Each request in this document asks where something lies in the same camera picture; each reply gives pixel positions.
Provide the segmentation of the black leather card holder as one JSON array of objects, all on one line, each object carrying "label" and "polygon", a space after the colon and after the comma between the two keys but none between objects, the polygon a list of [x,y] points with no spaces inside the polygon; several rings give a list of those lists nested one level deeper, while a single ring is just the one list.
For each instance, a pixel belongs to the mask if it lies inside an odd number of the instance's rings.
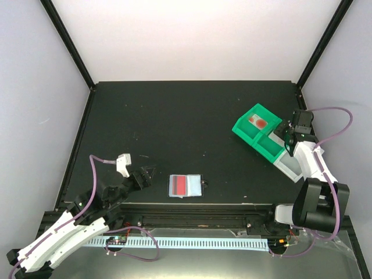
[{"label": "black leather card holder", "polygon": [[171,174],[168,179],[168,197],[200,197],[207,186],[208,182],[201,174]]}]

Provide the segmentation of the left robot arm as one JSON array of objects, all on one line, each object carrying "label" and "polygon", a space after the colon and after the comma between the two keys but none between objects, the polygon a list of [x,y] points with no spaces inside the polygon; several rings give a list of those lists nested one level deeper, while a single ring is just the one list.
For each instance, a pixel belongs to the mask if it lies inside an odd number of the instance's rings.
[{"label": "left robot arm", "polygon": [[92,169],[93,185],[77,196],[62,215],[34,242],[7,253],[12,265],[9,278],[49,278],[73,252],[104,233],[120,231],[125,224],[121,204],[132,192],[151,185],[149,171],[114,171],[98,180]]}]

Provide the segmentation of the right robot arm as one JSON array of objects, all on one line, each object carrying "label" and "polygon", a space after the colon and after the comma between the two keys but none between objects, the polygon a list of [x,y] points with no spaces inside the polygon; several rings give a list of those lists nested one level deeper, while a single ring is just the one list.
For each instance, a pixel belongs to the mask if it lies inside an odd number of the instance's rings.
[{"label": "right robot arm", "polygon": [[285,158],[297,162],[304,179],[293,205],[277,205],[264,227],[278,234],[285,225],[336,236],[349,199],[349,187],[331,174],[323,159],[321,141],[313,133],[311,110],[296,109],[292,120],[282,121],[274,134],[284,141]]}]

